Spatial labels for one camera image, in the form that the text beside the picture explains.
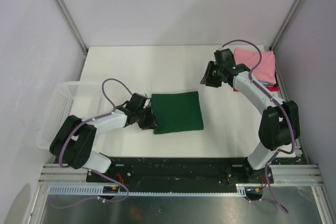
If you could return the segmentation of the green t shirt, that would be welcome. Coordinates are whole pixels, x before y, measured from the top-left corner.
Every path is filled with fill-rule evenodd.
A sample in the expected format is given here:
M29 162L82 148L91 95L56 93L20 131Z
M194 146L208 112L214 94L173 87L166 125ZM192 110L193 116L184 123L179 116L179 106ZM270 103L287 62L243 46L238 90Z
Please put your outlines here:
M198 91L153 94L151 105L158 122L155 135L204 129Z

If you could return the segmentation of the aluminium frame post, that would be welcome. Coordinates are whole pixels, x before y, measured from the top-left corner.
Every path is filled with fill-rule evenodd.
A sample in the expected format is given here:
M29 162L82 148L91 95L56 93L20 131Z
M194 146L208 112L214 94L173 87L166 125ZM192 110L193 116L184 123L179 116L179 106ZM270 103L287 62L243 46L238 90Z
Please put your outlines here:
M80 47L82 53L84 55L87 55L88 53L88 48L85 45L85 42L64 2L64 0L54 0L54 3L56 4L59 12L61 13L66 25L68 26L70 32L72 33L76 43L78 44L78 46Z
M303 2L304 0L293 0L289 10L286 13L284 20L282 21L278 31L276 32L275 37L273 38L271 44L268 47L269 50L274 51L276 49L282 37L288 30L290 24L293 22Z

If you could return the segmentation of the black printed t shirt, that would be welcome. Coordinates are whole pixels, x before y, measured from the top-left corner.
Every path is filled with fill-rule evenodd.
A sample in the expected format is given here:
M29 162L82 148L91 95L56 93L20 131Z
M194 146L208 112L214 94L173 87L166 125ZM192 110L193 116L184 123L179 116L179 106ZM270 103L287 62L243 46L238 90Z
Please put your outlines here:
M275 71L274 79L275 79L275 83L266 82L266 81L260 81L260 82L267 88L275 89L279 87L276 71Z

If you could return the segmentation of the right aluminium frame post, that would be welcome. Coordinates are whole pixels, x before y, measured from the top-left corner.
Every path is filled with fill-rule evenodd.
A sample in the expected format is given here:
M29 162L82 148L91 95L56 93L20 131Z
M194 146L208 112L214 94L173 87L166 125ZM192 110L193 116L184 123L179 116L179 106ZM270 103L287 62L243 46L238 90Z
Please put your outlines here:
M288 30L290 24L293 22L303 2L304 0L293 0L289 10L286 13L284 20L282 21L278 31L276 32L275 37L273 38L271 44L268 47L269 50L274 51L276 49L282 37Z

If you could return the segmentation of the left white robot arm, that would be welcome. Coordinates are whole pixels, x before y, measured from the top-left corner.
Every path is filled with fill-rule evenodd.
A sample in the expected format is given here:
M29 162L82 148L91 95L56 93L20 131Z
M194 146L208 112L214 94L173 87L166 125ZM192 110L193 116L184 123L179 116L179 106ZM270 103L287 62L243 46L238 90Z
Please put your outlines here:
M116 169L111 166L112 160L93 151L93 144L101 135L133 124L142 130L158 126L151 99L138 93L134 93L129 101L117 106L112 112L91 119L68 116L51 142L49 151L62 166L95 170L103 181L110 182L116 175Z

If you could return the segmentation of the left aluminium frame post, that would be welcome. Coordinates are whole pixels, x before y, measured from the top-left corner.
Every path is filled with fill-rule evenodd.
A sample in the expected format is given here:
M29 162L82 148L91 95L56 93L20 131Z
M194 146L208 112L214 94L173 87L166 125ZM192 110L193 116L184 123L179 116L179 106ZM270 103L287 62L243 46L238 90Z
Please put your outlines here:
M72 33L76 43L78 44L78 46L80 47L82 53L84 55L87 55L88 53L88 48L85 45L85 42L64 2L64 0L54 0L54 3L56 4L59 12L61 13L66 25L68 26L70 32Z

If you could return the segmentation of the pink t shirt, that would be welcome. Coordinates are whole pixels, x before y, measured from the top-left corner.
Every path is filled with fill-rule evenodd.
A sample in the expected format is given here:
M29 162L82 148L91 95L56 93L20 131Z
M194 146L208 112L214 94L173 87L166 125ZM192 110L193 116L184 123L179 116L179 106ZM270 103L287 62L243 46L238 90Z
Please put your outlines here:
M253 71L253 75L261 82L276 84L275 55L272 51L262 52L261 63ZM259 62L258 52L235 49L234 58L236 64L244 64L250 70Z

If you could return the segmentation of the white plastic basket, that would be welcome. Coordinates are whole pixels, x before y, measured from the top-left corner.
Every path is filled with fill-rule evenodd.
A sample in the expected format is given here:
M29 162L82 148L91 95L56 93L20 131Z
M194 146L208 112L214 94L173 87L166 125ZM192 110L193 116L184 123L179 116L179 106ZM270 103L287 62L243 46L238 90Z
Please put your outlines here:
M101 114L103 94L97 82L62 82L53 91L46 107L36 145L48 150L66 118L88 119Z

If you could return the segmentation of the red t shirt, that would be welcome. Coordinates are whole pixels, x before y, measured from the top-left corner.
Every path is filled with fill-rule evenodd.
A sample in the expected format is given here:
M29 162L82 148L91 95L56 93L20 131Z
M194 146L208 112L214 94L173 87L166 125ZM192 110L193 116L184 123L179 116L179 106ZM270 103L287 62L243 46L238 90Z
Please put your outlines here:
M279 91L278 86L272 86L272 87L266 86L266 88L271 92L278 92Z

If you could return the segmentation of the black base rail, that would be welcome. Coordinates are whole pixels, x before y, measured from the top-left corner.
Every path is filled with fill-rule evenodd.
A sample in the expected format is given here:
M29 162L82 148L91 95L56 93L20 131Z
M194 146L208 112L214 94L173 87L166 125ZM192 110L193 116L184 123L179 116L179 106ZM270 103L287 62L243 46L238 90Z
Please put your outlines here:
M121 179L131 191L176 190L178 192L220 192L236 184L262 185L274 182L271 168L254 170L246 158L158 158L113 157L103 175L87 174L86 181L104 183L108 177Z

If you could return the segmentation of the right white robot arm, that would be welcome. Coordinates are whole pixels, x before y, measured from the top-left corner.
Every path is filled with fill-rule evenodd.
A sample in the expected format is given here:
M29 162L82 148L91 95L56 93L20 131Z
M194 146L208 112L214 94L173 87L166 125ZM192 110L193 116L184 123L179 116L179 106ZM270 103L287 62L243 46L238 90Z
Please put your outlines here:
M255 106L261 115L258 136L260 143L247 157L248 166L242 169L243 179L254 183L261 170L269 165L278 153L292 154L300 136L298 106L273 95L244 64L236 64L230 49L214 52L201 84L219 88L223 83L238 90Z

